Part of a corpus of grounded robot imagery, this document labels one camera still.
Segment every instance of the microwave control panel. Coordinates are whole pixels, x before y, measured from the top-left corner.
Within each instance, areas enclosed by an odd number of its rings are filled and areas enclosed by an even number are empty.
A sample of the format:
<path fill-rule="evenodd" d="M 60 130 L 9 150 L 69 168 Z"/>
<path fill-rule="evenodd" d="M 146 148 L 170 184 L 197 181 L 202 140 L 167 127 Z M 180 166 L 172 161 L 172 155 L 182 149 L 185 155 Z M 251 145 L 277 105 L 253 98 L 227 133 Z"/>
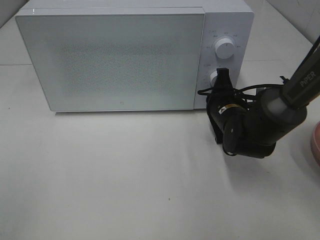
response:
<path fill-rule="evenodd" d="M 253 12 L 205 13 L 194 108 L 206 108 L 198 90 L 213 86 L 217 68 L 230 69 L 236 86 L 253 22 Z"/>

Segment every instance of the table surface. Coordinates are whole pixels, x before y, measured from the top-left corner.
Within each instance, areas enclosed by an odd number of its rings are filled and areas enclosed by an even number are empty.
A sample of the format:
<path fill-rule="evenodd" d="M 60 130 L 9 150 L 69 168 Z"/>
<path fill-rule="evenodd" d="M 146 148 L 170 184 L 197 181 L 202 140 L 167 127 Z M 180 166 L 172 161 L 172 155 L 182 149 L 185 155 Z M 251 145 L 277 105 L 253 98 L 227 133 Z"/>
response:
<path fill-rule="evenodd" d="M 237 87 L 280 83 L 311 44 L 263 0 Z M 1 240 L 318 240 L 320 98 L 265 159 L 229 157 L 204 111 L 49 111 L 11 19 L 0 29 Z"/>

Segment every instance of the cable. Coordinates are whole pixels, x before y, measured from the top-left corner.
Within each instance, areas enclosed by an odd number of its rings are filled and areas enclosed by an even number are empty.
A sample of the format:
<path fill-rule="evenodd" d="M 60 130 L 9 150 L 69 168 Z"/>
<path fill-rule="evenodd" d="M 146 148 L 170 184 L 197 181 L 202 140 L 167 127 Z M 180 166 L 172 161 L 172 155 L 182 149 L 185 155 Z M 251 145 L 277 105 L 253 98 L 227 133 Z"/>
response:
<path fill-rule="evenodd" d="M 214 87 L 209 87 L 206 89 L 202 89 L 199 90 L 197 93 L 201 96 L 210 96 L 210 95 L 214 95 L 214 96 L 220 96 L 220 95 L 225 95 L 225 96 L 230 96 L 230 93 L 234 94 L 239 94 L 239 93 L 243 93 L 244 91 L 247 90 L 251 90 L 251 89 L 258 89 L 258 88 L 281 88 L 283 86 L 283 84 L 258 84 L 258 85 L 252 85 L 252 86 L 247 86 L 244 87 L 242 89 L 236 89 L 236 88 L 232 88 L 232 90 L 228 90 L 228 91 L 221 91 L 219 93 L 209 93 L 208 91 L 211 91 L 214 89 Z"/>
<path fill-rule="evenodd" d="M 223 150 L 223 152 L 224 152 L 226 155 L 228 155 L 228 156 L 231 156 L 231 157 L 237 156 L 237 154 L 227 152 L 227 151 L 225 150 L 225 148 L 224 148 L 223 145 L 222 145 L 222 150 Z"/>
<path fill-rule="evenodd" d="M 256 95 L 249 95 L 249 94 L 244 94 L 243 92 L 240 93 L 235 93 L 234 98 L 236 99 L 243 99 L 245 101 L 247 100 L 252 100 L 252 101 L 257 101 L 259 100 L 259 97 Z"/>

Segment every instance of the white microwave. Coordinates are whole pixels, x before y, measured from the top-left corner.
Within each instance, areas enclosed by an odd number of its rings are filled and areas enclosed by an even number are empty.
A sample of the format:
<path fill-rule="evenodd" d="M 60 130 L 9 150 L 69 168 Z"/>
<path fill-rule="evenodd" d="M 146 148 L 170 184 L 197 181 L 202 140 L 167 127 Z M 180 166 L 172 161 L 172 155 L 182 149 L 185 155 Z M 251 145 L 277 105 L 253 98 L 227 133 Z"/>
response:
<path fill-rule="evenodd" d="M 242 0 L 30 0 L 16 22 L 54 112 L 192 110 L 254 14 Z"/>

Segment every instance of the black robotic arm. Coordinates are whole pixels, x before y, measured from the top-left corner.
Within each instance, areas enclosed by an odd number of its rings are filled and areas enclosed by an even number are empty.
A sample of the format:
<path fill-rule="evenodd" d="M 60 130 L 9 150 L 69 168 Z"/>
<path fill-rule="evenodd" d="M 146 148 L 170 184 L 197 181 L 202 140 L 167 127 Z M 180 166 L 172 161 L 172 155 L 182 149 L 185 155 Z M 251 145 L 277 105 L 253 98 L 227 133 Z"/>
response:
<path fill-rule="evenodd" d="M 269 156 L 276 142 L 307 117 L 306 106 L 320 94 L 320 37 L 291 79 L 235 89 L 229 69 L 218 68 L 214 86 L 198 91 L 207 96 L 206 110 L 217 144 L 227 155 Z M 249 89 L 262 89 L 256 95 Z"/>

